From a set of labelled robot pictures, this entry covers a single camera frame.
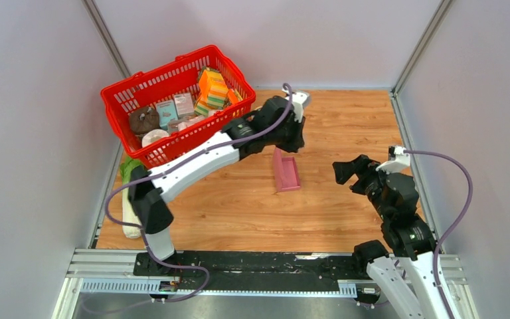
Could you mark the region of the pink paper box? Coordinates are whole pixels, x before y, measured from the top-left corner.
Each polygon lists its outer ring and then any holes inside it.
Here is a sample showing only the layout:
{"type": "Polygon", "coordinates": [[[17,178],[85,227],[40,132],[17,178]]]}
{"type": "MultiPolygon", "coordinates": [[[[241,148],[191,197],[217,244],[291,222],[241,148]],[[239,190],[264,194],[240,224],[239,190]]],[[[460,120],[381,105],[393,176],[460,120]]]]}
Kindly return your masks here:
{"type": "Polygon", "coordinates": [[[285,156],[282,150],[275,148],[272,165],[277,192],[301,189],[301,180],[294,156],[285,156]]]}

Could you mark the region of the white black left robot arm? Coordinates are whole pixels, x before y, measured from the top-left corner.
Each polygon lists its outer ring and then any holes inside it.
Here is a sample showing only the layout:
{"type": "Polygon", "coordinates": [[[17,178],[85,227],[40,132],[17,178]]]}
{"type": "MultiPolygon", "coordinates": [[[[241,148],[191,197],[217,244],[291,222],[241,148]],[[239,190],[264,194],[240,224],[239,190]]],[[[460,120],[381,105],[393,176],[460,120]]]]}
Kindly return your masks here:
{"type": "Polygon", "coordinates": [[[310,94],[304,91],[273,96],[261,108],[231,120],[179,158],[151,169],[139,166],[131,171],[133,184],[127,198],[153,253],[150,263],[153,270],[167,276],[177,264],[169,230],[173,214],[168,203],[212,172],[258,154],[267,146],[298,152],[304,145],[303,111],[310,101],[310,94]]]}

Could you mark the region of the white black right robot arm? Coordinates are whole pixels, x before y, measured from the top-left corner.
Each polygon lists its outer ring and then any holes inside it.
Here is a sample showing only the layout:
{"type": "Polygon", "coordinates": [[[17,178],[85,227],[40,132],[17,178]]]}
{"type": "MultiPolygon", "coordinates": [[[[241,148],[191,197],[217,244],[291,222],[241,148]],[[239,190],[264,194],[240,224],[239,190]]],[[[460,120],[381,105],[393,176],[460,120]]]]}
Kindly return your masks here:
{"type": "Polygon", "coordinates": [[[400,318],[460,318],[439,264],[438,242],[417,213],[414,178],[402,173],[409,165],[410,154],[400,147],[383,163],[363,154],[333,162],[336,182],[355,176],[350,190],[366,196],[382,220],[384,241],[355,246],[352,269],[375,281],[400,318]]]}

